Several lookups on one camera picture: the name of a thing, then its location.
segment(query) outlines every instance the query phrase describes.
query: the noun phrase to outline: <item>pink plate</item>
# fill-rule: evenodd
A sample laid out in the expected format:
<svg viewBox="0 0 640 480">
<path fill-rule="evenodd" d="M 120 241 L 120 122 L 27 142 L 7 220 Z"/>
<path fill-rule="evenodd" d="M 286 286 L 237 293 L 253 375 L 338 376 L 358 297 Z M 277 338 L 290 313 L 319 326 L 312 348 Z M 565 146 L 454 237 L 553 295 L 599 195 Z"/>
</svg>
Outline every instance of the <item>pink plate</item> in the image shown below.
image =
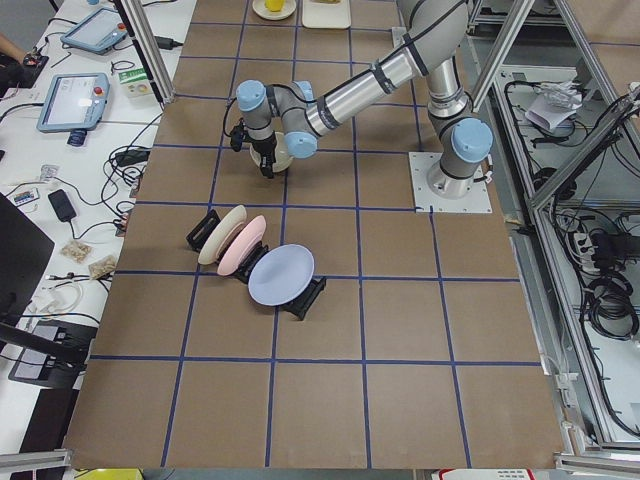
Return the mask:
<svg viewBox="0 0 640 480">
<path fill-rule="evenodd" d="M 225 277 L 235 272 L 256 243 L 262 240 L 266 229 L 267 222 L 262 215 L 251 220 L 229 245 L 218 265 L 218 275 Z"/>
</svg>

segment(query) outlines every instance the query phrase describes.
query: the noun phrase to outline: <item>blue plate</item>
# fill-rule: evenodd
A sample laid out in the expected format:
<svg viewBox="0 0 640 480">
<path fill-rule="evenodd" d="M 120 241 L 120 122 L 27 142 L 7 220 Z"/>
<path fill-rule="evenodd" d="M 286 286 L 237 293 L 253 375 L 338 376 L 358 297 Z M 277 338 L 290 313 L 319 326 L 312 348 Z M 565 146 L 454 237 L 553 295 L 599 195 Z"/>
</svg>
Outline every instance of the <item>blue plate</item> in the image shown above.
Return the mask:
<svg viewBox="0 0 640 480">
<path fill-rule="evenodd" d="M 249 277 L 249 294 L 261 305 L 282 305 L 300 295 L 313 277 L 314 260 L 302 245 L 283 245 L 260 259 Z"/>
</svg>

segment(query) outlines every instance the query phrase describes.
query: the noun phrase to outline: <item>white desk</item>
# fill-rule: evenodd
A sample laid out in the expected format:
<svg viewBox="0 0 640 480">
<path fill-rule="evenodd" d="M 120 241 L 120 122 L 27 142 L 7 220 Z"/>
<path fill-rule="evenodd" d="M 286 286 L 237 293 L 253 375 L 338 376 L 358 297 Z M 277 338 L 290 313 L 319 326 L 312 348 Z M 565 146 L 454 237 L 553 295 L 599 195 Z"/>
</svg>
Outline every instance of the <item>white desk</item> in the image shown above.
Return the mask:
<svg viewBox="0 0 640 480">
<path fill-rule="evenodd" d="M 195 4 L 196 0 L 178 0 L 175 3 L 166 5 L 156 4 L 149 6 L 145 8 L 145 13 L 154 34 L 184 42 Z M 67 0 L 60 7 L 56 17 L 77 22 L 103 7 L 113 7 L 113 5 L 106 0 L 101 0 L 95 6 L 88 5 L 86 0 Z M 52 22 L 38 42 L 38 46 L 44 44 L 44 38 L 47 35 L 53 32 L 66 32 L 70 28 L 71 25 L 66 22 Z M 116 47 L 123 48 L 127 45 L 131 45 L 131 39 L 128 37 Z M 120 87 L 117 72 L 114 75 L 111 74 L 112 62 L 130 61 L 135 64 L 136 68 L 142 67 L 140 58 L 133 46 L 124 50 L 110 50 L 104 55 L 96 55 L 76 48 L 63 49 L 60 43 L 60 35 L 51 35 L 49 37 L 49 45 L 43 49 L 42 53 L 50 57 L 49 63 L 44 67 L 34 87 L 21 89 L 15 97 L 2 100 L 0 102 L 0 113 L 14 105 L 43 102 L 49 90 L 51 79 L 56 74 L 96 72 L 105 73 L 111 84 L 108 106 L 104 113 L 103 121 L 146 124 L 161 113 L 160 106 L 153 94 L 130 98 L 125 94 L 124 89 Z M 161 54 L 167 71 L 173 78 L 178 67 L 180 47 L 173 50 L 161 50 Z M 39 114 L 39 109 L 30 108 L 18 110 L 11 115 L 38 118 Z"/>
<path fill-rule="evenodd" d="M 123 143 L 130 142 L 140 131 L 139 125 L 99 124 L 91 133 L 85 147 L 74 148 L 66 145 L 65 133 L 31 133 L 30 141 L 24 142 L 26 132 L 35 130 L 35 121 L 29 118 L 7 118 L 0 129 L 0 143 L 7 150 L 0 162 L 0 191 L 6 193 L 11 189 L 5 182 L 24 181 L 37 177 L 42 164 L 56 164 L 60 166 L 58 176 L 76 185 L 83 197 L 88 201 L 97 201 L 100 189 L 106 177 L 102 173 L 102 164 L 106 153 Z M 140 138 L 138 143 L 151 145 L 156 133 L 156 127 L 150 127 Z M 119 194 L 109 203 L 114 206 L 120 200 L 128 198 L 129 188 L 120 180 Z M 35 212 L 27 214 L 47 235 L 54 240 L 54 254 L 49 261 L 46 272 L 48 274 L 64 275 L 67 272 L 87 274 L 87 266 L 106 255 L 116 257 L 122 247 L 122 239 L 114 236 L 115 229 L 110 226 L 97 227 L 89 232 L 83 241 L 93 248 L 91 254 L 83 264 L 63 257 L 58 252 L 69 241 L 71 233 L 69 226 L 57 220 L 51 205 L 46 198 L 50 191 L 57 188 L 64 189 L 69 195 L 78 216 L 74 219 L 76 231 L 101 221 L 112 220 L 114 215 L 104 206 L 90 207 L 80 202 L 77 194 L 66 185 L 38 185 L 40 200 L 27 204 L 23 211 L 33 210 L 34 203 L 38 205 Z M 52 286 L 56 282 L 42 280 L 38 289 Z M 106 300 L 106 292 L 97 282 L 83 282 L 84 296 L 74 311 L 87 313 L 100 318 Z M 89 319 L 69 317 L 71 322 L 95 326 Z M 26 325 L 22 320 L 20 326 Z M 8 345 L 3 353 L 17 358 L 20 348 Z M 25 428 L 29 423 L 33 406 L 38 397 L 39 388 L 33 385 L 7 381 L 7 375 L 13 366 L 12 362 L 0 360 L 0 453 L 16 453 L 20 449 Z"/>
<path fill-rule="evenodd" d="M 156 35 L 171 37 L 179 42 L 184 42 L 189 21 L 195 8 L 196 0 L 178 0 L 166 5 L 154 5 L 147 7 L 145 12 Z M 98 8 L 112 6 L 106 0 L 101 0 L 98 5 L 90 6 L 86 0 L 66 0 L 61 5 L 57 17 L 72 21 L 79 21 Z M 66 31 L 70 28 L 67 23 L 53 22 L 41 38 L 38 46 L 44 43 L 44 37 L 52 32 Z M 60 166 L 58 176 L 79 188 L 83 197 L 90 202 L 99 200 L 100 190 L 106 176 L 102 166 L 107 155 L 113 149 L 127 145 L 141 130 L 143 124 L 153 120 L 159 113 L 160 107 L 153 95 L 137 98 L 129 98 L 117 83 L 117 77 L 111 76 L 111 62 L 129 60 L 141 67 L 137 52 L 133 47 L 120 51 L 110 51 L 99 56 L 77 49 L 64 50 L 61 47 L 59 35 L 50 37 L 50 44 L 43 50 L 43 54 L 50 57 L 49 63 L 40 75 L 36 85 L 32 89 L 23 89 L 10 99 L 0 102 L 0 112 L 6 111 L 13 105 L 30 102 L 42 102 L 47 94 L 51 78 L 59 73 L 86 73 L 104 72 L 110 78 L 111 93 L 109 102 L 100 122 L 94 131 L 89 132 L 85 145 L 75 148 L 66 144 L 68 133 L 40 133 L 36 130 L 36 119 L 40 109 L 30 108 L 18 110 L 10 114 L 0 124 L 0 148 L 6 151 L 0 162 L 0 192 L 7 193 L 13 189 L 13 185 L 37 179 L 40 175 L 40 167 L 43 164 L 55 164 Z M 125 39 L 120 45 L 128 45 L 130 39 Z M 56 62 L 66 57 L 58 65 Z M 179 49 L 162 51 L 162 56 L 169 74 L 173 77 L 178 65 Z M 155 137 L 157 126 L 150 127 L 136 142 L 140 145 L 151 146 Z M 129 187 L 122 180 L 118 180 L 121 187 L 118 195 L 109 201 L 115 207 L 118 201 L 126 200 L 129 196 Z M 102 221 L 114 219 L 114 214 L 105 206 L 90 207 L 82 203 L 76 192 L 67 185 L 52 183 L 35 185 L 40 193 L 40 200 L 22 207 L 23 211 L 31 212 L 34 206 L 37 209 L 27 215 L 55 242 L 54 254 L 46 269 L 47 274 L 65 275 L 67 272 L 87 274 L 87 266 L 107 255 L 118 256 L 122 247 L 122 239 L 114 235 L 115 229 L 111 226 L 97 227 L 83 237 L 83 241 L 90 244 L 93 251 L 81 265 L 59 254 L 60 249 L 71 239 L 71 231 L 68 225 L 57 220 L 47 195 L 58 188 L 62 188 L 69 195 L 71 202 L 78 213 L 73 220 L 76 235 L 87 227 Z M 108 187 L 107 196 L 113 190 Z M 52 286 L 56 282 L 42 280 L 38 289 L 44 286 Z M 106 292 L 96 282 L 83 282 L 84 296 L 76 312 L 86 313 L 100 318 Z M 63 296 L 70 292 L 60 292 Z M 92 325 L 89 319 L 73 317 L 71 322 Z M 18 326 L 24 328 L 27 320 L 23 319 Z M 8 345 L 3 354 L 17 358 L 20 348 Z M 16 453 L 20 449 L 24 433 L 29 423 L 33 407 L 40 391 L 33 385 L 11 382 L 7 380 L 13 362 L 0 359 L 0 454 Z M 0 475 L 0 480 L 8 479 L 9 475 Z"/>
</svg>

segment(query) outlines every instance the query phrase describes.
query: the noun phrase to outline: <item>robotic arm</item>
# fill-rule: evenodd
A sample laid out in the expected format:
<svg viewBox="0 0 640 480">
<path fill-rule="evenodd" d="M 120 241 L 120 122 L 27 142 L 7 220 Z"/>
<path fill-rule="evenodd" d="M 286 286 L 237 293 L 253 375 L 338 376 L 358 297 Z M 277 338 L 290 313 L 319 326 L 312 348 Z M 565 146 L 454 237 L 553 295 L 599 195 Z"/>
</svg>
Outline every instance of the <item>robotic arm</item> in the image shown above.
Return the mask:
<svg viewBox="0 0 640 480">
<path fill-rule="evenodd" d="M 239 85 L 243 113 L 232 146 L 248 138 L 261 156 L 260 170 L 272 178 L 276 137 L 271 119 L 280 117 L 289 154 L 312 156 L 317 139 L 418 76 L 427 76 L 429 118 L 443 144 L 440 162 L 430 170 L 430 187 L 445 198 L 459 198 L 470 188 L 478 164 L 493 142 L 489 127 L 471 115 L 469 98 L 458 80 L 453 55 L 468 22 L 465 0 L 397 0 L 408 32 L 403 43 L 374 61 L 369 69 L 313 98 L 308 82 Z"/>
</svg>

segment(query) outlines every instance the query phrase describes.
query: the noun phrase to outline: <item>screen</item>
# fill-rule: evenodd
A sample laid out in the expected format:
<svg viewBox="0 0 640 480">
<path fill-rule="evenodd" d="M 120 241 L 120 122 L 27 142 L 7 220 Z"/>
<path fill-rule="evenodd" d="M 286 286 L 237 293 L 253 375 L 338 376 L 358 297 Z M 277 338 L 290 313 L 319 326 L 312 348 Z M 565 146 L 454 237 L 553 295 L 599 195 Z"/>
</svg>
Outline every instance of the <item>screen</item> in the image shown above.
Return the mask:
<svg viewBox="0 0 640 480">
<path fill-rule="evenodd" d="M 87 45 L 99 45 L 113 34 L 121 21 L 116 12 L 102 10 L 67 38 Z"/>
<path fill-rule="evenodd" d="M 0 321 L 14 326 L 47 268 L 54 243 L 1 194 L 0 225 Z M 0 339 L 0 350 L 4 345 Z"/>
<path fill-rule="evenodd" d="M 84 123 L 92 104 L 96 77 L 63 77 L 55 85 L 55 93 L 44 120 L 47 125 Z"/>
</svg>

